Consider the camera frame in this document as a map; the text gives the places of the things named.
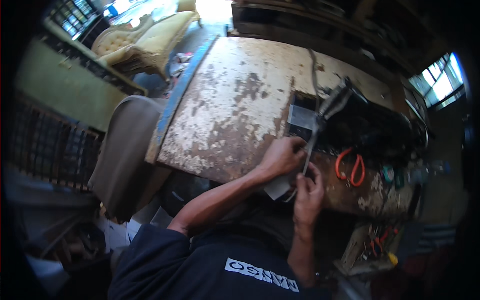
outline workbench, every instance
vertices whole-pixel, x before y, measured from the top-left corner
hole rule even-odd
[[[288,133],[293,93],[314,94],[312,59],[305,48],[245,37],[212,39],[198,52],[191,74],[187,70],[175,87],[183,85],[184,93],[172,91],[145,160],[225,183],[254,169],[271,142]],[[386,84],[330,56],[315,55],[321,88],[334,88],[348,76],[368,100],[394,109]],[[378,170],[366,169],[363,184],[353,187],[337,178],[335,160],[328,153],[312,155],[324,175],[324,207],[364,216],[407,211],[410,186],[390,190]]]

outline orange-handled pliers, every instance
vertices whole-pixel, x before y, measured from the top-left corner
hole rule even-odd
[[[347,150],[343,151],[340,153],[340,155],[336,158],[335,162],[335,172],[336,176],[340,179],[347,179],[346,176],[342,176],[340,172],[338,171],[338,167],[340,165],[340,162],[342,161],[343,157],[350,153],[352,151],[352,147],[348,148]],[[359,163],[361,164],[361,176],[360,180],[357,182],[354,182],[353,179],[355,178],[355,173],[357,172],[357,168],[359,166]],[[355,161],[355,165],[353,166],[352,174],[350,175],[350,182],[353,186],[360,186],[361,183],[363,182],[363,178],[365,177],[365,165],[363,164],[363,157],[361,157],[360,154],[357,154],[357,160]]]

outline hand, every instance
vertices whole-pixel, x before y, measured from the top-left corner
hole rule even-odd
[[[274,140],[268,147],[262,162],[257,167],[273,179],[293,171],[305,159],[307,153],[302,149],[307,143],[301,137],[283,137]]]
[[[293,222],[301,230],[313,231],[324,197],[324,184],[320,170],[312,163],[308,169],[315,176],[315,182],[302,173],[297,175],[297,198],[295,199]]]

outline metal grill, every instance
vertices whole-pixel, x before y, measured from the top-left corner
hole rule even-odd
[[[9,121],[8,163],[22,173],[79,191],[95,168],[103,134],[17,101]]]
[[[57,0],[53,6],[50,18],[74,40],[100,15],[88,0]]]

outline upholstered sofa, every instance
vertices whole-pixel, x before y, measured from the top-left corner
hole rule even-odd
[[[125,75],[157,73],[169,81],[169,54],[194,21],[201,26],[195,0],[180,0],[177,13],[157,22],[148,14],[134,28],[119,24],[104,30],[93,43],[92,51],[100,61]]]

